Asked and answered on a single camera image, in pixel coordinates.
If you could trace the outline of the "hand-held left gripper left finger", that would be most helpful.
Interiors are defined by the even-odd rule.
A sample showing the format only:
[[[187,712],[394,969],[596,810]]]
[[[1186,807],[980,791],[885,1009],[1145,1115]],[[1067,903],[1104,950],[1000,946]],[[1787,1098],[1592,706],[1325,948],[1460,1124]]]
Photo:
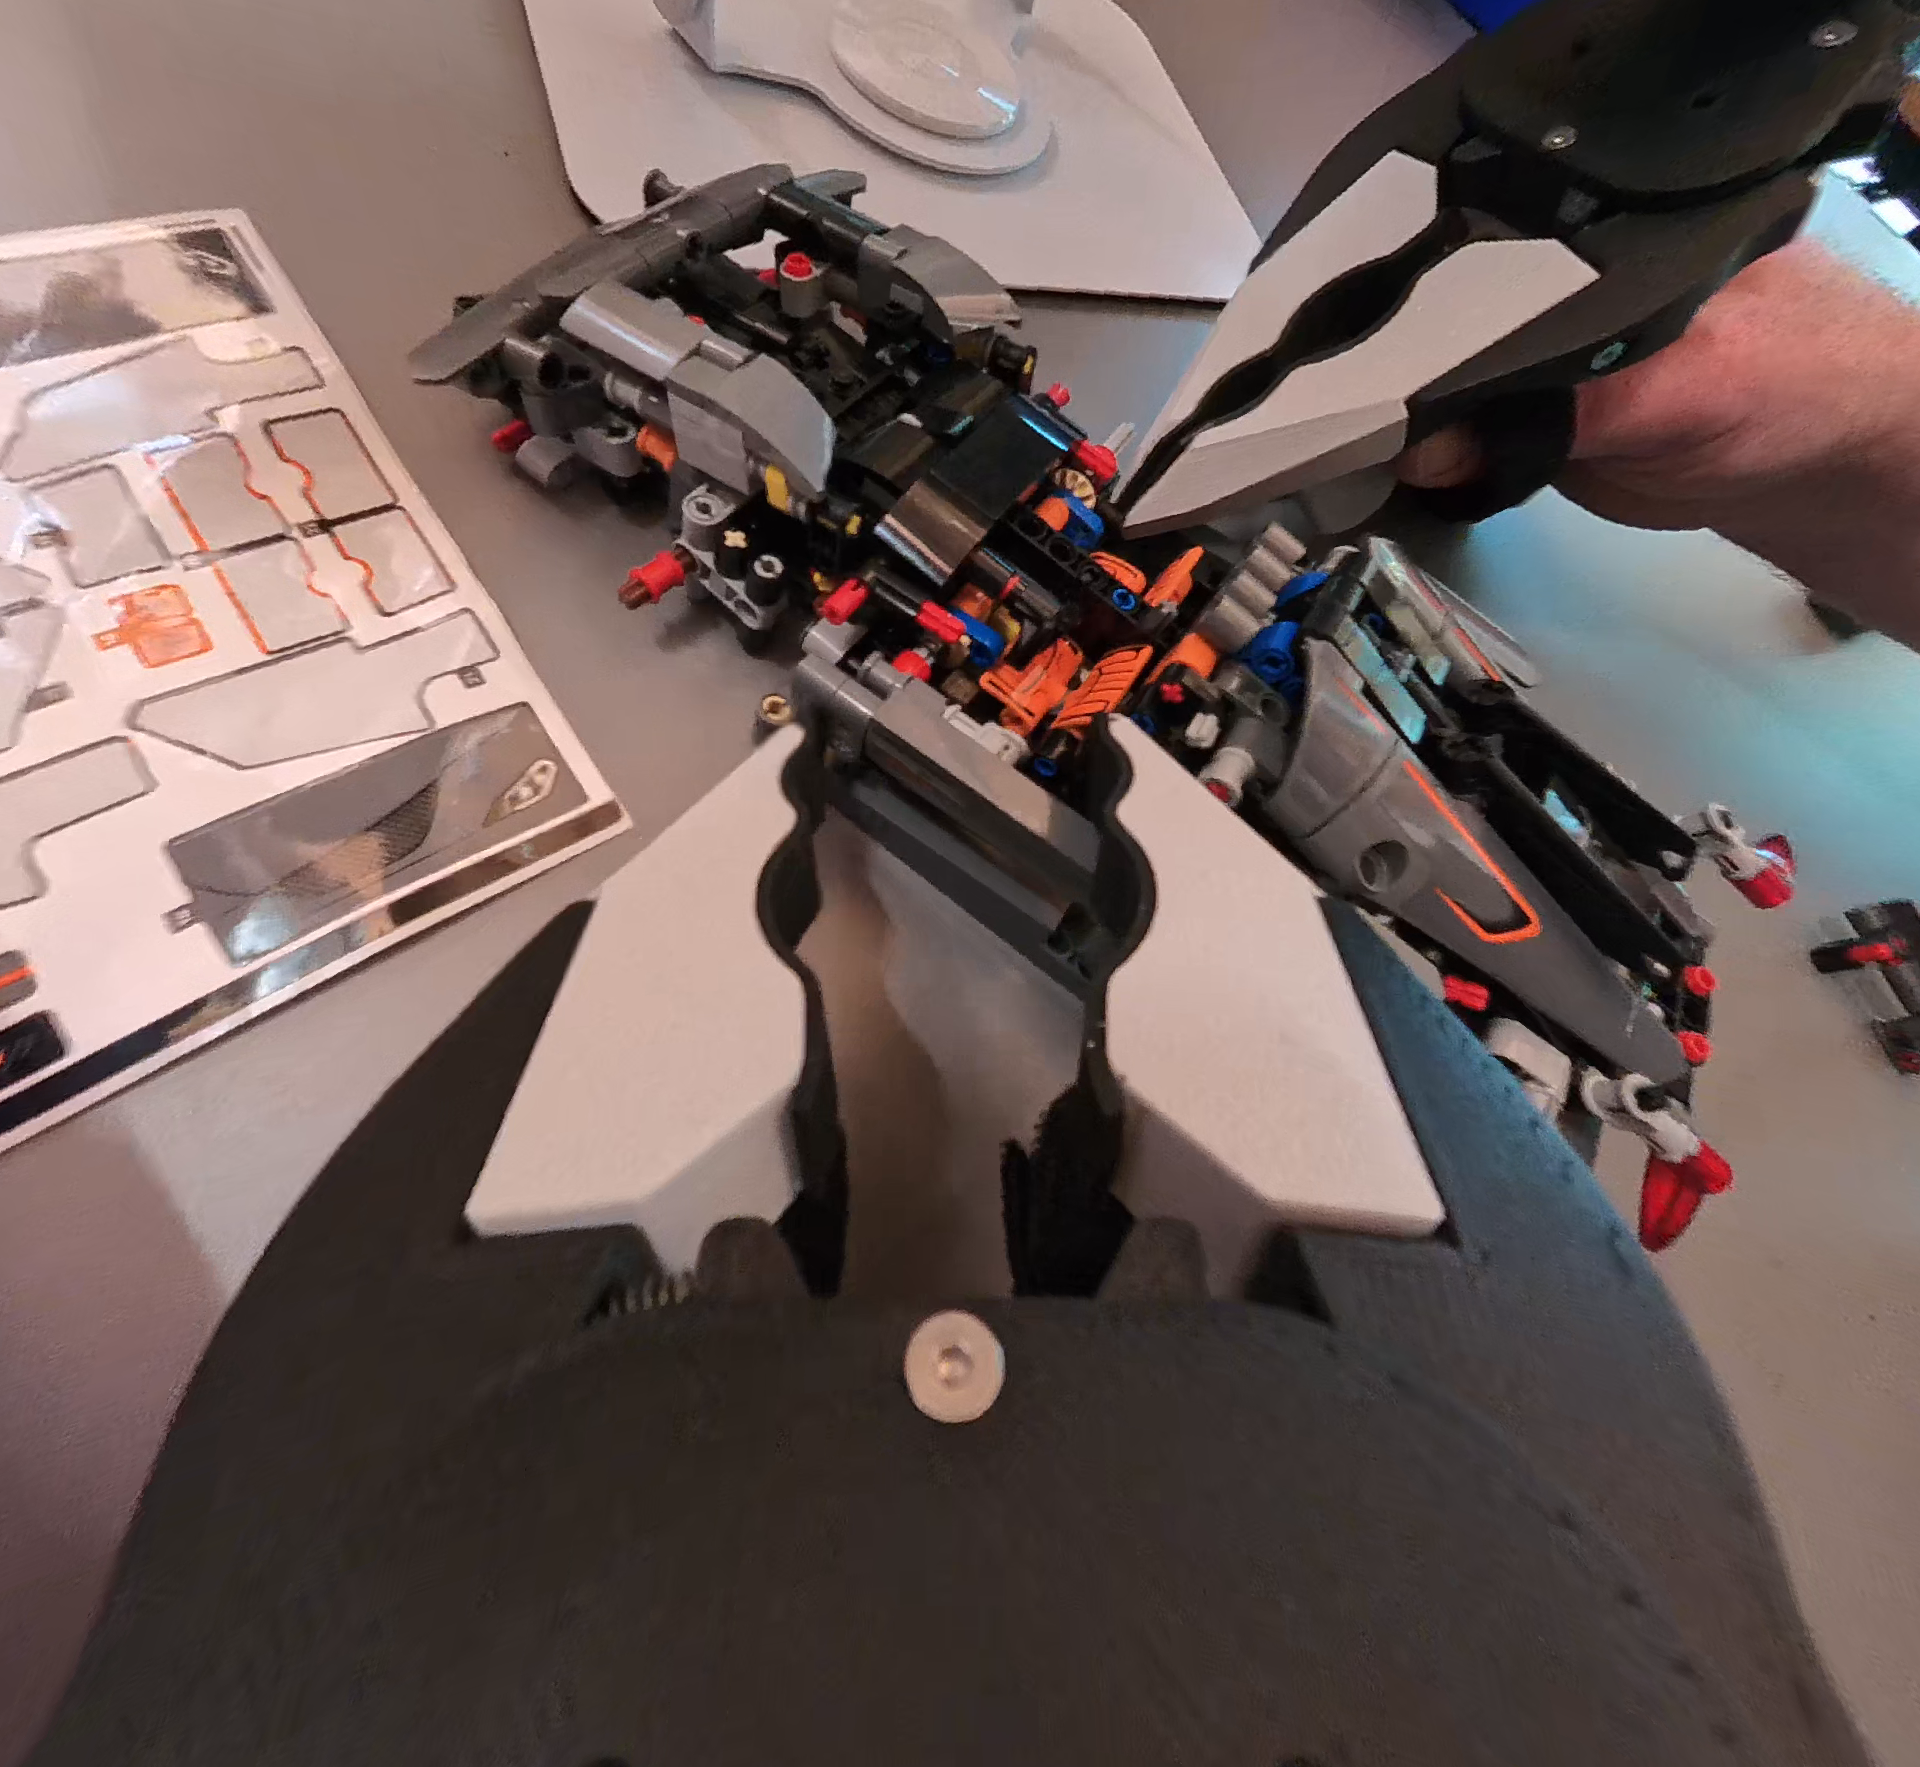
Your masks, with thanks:
[[[801,973],[760,889],[800,830],[783,726],[598,887],[464,1205],[481,1237],[635,1229],[692,1278],[800,1195]]]

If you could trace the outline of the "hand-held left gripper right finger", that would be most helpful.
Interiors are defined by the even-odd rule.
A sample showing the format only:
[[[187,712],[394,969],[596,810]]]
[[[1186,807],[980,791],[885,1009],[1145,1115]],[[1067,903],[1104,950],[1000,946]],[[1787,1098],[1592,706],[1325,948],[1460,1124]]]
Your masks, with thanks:
[[[1447,1222],[1309,877],[1137,724],[1102,718],[1075,1077],[1001,1151],[1020,1297],[1111,1290],[1125,1250],[1237,1301],[1303,1235],[1423,1243]]]

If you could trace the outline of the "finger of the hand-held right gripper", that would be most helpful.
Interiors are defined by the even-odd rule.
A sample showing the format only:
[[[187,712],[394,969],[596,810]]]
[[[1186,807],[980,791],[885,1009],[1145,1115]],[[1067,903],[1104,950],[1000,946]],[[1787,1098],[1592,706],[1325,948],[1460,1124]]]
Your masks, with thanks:
[[[1166,465],[1185,436],[1258,399],[1293,367],[1369,335],[1427,268],[1437,169],[1391,151],[1242,280],[1186,367],[1145,450]]]
[[[1369,335],[1185,436],[1129,503],[1125,533],[1177,528],[1393,458],[1419,390],[1592,282],[1595,267],[1556,240],[1453,248]]]

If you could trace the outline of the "grey black lego car model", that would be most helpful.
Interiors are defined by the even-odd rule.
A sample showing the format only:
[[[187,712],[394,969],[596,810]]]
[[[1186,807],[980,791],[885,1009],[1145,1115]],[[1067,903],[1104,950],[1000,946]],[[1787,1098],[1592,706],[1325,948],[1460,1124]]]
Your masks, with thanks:
[[[462,294],[408,355],[501,403],[548,486],[670,486],[636,608],[693,595],[743,639],[806,619],[806,775],[1086,1000],[1086,748],[1118,716],[1325,897],[1401,942],[1556,1127],[1644,1149],[1636,1237],[1734,1185],[1693,1120],[1711,1054],[1714,865],[1761,903],[1787,840],[1680,820],[1531,701],[1500,627],[1387,535],[1125,537],[1115,455],[1033,386],[995,280],[859,212],[854,172],[649,176],[640,213]]]

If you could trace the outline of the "grey lego subassembly red pins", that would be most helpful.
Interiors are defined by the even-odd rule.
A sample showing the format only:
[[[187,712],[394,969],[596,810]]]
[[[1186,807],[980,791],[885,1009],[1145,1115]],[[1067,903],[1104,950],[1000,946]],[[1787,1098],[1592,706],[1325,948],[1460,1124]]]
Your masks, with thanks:
[[[1881,1058],[1904,1079],[1918,1077],[1918,908],[1911,900],[1870,901],[1838,915],[1807,950],[1812,971],[1836,979]]]

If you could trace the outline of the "lego sticker sheet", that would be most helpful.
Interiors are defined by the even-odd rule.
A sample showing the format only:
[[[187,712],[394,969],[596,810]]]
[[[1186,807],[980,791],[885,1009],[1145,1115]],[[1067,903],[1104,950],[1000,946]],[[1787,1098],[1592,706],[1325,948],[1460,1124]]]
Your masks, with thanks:
[[[631,820],[243,212],[2,313],[11,1149]]]

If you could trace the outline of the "person's right hand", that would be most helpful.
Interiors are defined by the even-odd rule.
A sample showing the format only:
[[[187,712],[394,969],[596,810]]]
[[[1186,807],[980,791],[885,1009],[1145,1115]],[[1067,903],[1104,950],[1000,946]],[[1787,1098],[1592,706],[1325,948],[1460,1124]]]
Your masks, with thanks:
[[[1644,530],[1718,530],[1787,564],[1916,512],[1916,302],[1796,240],[1655,355],[1581,384],[1546,485]]]

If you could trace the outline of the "white stand with metal arms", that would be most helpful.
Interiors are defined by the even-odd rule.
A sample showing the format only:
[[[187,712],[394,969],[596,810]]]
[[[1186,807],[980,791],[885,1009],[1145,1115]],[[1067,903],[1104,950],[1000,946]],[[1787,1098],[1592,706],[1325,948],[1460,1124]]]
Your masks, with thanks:
[[[1111,0],[520,0],[571,192],[846,169],[1020,291],[1220,302],[1255,233]]]

